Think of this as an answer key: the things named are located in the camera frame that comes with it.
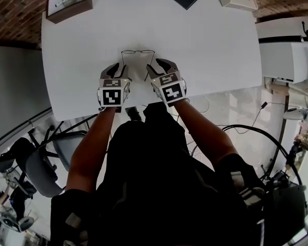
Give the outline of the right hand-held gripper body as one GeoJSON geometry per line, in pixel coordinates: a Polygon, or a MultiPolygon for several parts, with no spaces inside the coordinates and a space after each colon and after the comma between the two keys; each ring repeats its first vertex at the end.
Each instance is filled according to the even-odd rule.
{"type": "Polygon", "coordinates": [[[171,69],[169,73],[150,79],[157,97],[169,107],[173,106],[175,102],[186,98],[186,82],[176,64],[175,69],[171,69]]]}

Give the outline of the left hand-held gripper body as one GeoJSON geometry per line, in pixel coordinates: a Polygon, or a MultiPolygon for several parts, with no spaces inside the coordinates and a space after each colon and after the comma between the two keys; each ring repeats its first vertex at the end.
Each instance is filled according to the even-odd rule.
{"type": "Polygon", "coordinates": [[[106,74],[107,69],[108,67],[101,72],[99,79],[97,90],[99,111],[102,112],[106,108],[115,107],[118,109],[117,112],[120,112],[129,96],[131,79],[120,79],[120,75],[110,78],[106,74]]]}

